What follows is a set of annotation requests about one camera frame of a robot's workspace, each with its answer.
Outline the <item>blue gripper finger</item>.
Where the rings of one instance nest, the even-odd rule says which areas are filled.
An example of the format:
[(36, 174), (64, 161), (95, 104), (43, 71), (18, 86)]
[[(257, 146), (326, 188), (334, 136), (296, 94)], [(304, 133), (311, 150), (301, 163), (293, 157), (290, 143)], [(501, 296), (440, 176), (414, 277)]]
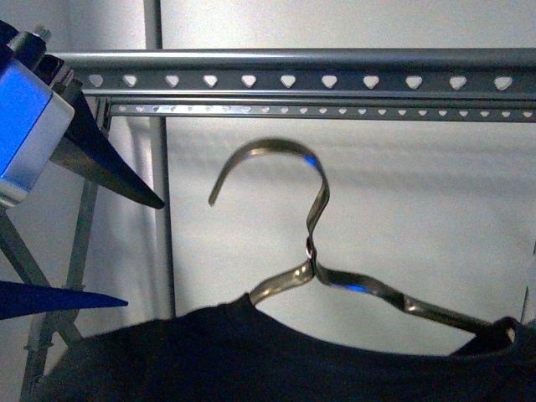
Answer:
[(1, 281), (1, 319), (44, 312), (126, 307), (127, 301), (104, 294)]

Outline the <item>blue and white gripper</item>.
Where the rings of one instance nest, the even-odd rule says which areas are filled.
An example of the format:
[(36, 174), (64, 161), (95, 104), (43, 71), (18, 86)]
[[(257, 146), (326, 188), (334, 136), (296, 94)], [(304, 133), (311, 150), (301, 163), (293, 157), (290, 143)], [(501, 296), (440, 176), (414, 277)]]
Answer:
[(50, 36), (42, 26), (27, 32), (1, 22), (1, 206), (23, 201), (50, 158), (114, 193), (162, 209), (165, 203), (97, 125), (72, 69), (47, 53)]

